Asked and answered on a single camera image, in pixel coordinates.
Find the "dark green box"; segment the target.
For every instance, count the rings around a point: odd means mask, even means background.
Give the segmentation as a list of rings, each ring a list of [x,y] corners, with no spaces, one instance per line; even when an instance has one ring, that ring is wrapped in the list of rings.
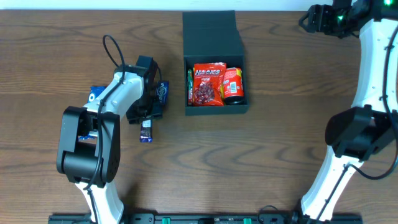
[[[187,72],[196,63],[224,62],[243,72],[243,101],[224,106],[189,106],[187,116],[244,114],[249,109],[249,93],[244,45],[236,26],[234,11],[191,11],[182,13],[184,94],[188,100]]]

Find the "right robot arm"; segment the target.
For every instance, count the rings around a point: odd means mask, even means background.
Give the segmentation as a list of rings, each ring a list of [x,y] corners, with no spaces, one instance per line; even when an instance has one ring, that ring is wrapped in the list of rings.
[[[361,61],[351,108],[326,126],[326,156],[290,223],[360,223],[335,215],[334,207],[353,174],[372,155],[397,141],[397,2],[334,1],[312,5],[299,19],[309,33],[356,37]]]

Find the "red Hacks candy bag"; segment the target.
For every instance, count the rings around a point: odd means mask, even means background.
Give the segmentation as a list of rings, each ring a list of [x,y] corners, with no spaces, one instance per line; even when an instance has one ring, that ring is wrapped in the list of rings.
[[[196,63],[193,68],[193,104],[195,106],[223,106],[222,82],[226,64]]]

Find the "green chocolate bar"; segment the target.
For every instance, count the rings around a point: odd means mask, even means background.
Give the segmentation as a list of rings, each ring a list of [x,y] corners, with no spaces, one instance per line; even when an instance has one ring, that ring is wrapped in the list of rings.
[[[190,68],[187,72],[187,84],[188,84],[188,106],[193,105],[193,70]]]

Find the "red Pringles can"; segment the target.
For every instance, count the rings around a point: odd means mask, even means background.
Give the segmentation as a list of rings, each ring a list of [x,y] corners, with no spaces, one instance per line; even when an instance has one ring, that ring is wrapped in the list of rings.
[[[242,70],[227,68],[223,77],[223,99],[226,105],[240,104],[244,100]]]

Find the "dark blue wafer bar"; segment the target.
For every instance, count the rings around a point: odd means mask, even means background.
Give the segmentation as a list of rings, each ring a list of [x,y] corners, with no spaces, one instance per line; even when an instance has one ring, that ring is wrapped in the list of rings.
[[[141,123],[141,133],[139,140],[141,143],[152,142],[152,121],[150,119]]]

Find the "blue Oreo cookie pack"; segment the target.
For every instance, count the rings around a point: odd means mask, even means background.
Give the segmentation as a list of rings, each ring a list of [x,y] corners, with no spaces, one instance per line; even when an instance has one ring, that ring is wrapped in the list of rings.
[[[106,86],[91,86],[90,87],[90,94],[88,95],[88,100],[87,102],[90,103],[94,101],[104,90]],[[92,136],[90,134],[86,136],[79,136],[79,140],[88,140],[88,139],[95,139],[96,136]]]

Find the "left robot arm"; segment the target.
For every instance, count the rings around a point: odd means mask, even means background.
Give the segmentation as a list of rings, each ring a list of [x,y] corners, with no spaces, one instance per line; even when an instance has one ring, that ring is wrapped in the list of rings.
[[[155,95],[161,71],[152,57],[139,56],[134,65],[119,65],[112,82],[93,101],[69,106],[62,116],[56,166],[83,193],[91,213],[71,223],[121,223],[124,204],[114,178],[121,158],[120,123],[149,128],[162,117]]]

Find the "blue Eclipse mint box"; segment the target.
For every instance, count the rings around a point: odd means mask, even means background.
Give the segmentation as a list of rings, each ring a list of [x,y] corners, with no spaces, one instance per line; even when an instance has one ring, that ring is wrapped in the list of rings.
[[[169,95],[169,82],[162,80],[158,82],[156,91],[156,97],[159,99],[161,105],[167,104],[167,98]]]

